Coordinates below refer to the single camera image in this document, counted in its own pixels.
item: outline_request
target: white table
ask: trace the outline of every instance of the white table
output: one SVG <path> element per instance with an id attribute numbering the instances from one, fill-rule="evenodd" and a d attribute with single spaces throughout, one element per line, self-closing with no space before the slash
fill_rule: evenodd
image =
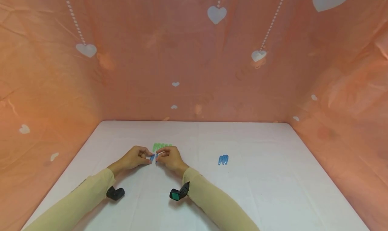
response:
<path id="1" fill-rule="evenodd" d="M 177 146 L 261 231 L 368 230 L 289 124 L 225 122 L 101 122 L 26 225 L 133 145 L 152 151 L 155 142 Z M 224 154 L 228 164 L 218 165 Z M 181 181 L 155 160 L 115 187 L 125 196 L 104 200 L 75 230 L 218 230 L 189 198 L 169 199 Z"/>

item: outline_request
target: wrist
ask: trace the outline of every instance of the wrist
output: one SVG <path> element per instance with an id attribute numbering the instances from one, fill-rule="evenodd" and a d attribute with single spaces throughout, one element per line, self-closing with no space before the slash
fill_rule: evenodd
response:
<path id="1" fill-rule="evenodd" d="M 121 163 L 120 160 L 117 160 L 113 164 L 107 167 L 110 169 L 115 177 L 120 174 L 124 170 L 124 165 Z"/>
<path id="2" fill-rule="evenodd" d="M 190 168 L 189 165 L 183 163 L 181 164 L 175 171 L 175 173 L 178 175 L 179 178 L 183 178 L 183 175 L 184 173 L 186 172 L 186 170 Z"/>

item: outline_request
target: wrinkled fabric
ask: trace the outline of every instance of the wrinkled fabric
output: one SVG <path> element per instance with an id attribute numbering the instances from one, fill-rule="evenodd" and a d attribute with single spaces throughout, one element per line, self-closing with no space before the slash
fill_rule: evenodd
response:
<path id="1" fill-rule="evenodd" d="M 0 0 L 0 230 L 109 119 L 288 122 L 388 230 L 387 0 L 217 4 Z"/>

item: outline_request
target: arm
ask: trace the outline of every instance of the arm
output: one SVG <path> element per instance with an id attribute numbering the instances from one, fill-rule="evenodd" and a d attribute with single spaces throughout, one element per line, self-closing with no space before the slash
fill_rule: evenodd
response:
<path id="1" fill-rule="evenodd" d="M 140 164 L 151 164 L 146 156 L 153 155 L 145 147 L 135 146 L 121 159 L 111 164 L 97 175 L 87 177 L 74 191 L 62 198 L 31 223 L 25 231 L 70 231 L 79 220 L 104 198 L 115 182 L 115 177 L 125 169 L 133 169 Z"/>
<path id="2" fill-rule="evenodd" d="M 235 200 L 183 162 L 176 147 L 164 147 L 156 153 L 161 153 L 158 162 L 182 178 L 182 185 L 190 182 L 188 196 L 221 230 L 259 231 Z"/>

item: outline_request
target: pink backdrop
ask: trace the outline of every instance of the pink backdrop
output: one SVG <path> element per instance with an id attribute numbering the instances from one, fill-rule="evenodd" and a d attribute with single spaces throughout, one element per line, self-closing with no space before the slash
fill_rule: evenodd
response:
<path id="1" fill-rule="evenodd" d="M 0 230 L 107 119 L 288 122 L 388 230 L 387 20 L 387 0 L 0 0 Z"/>

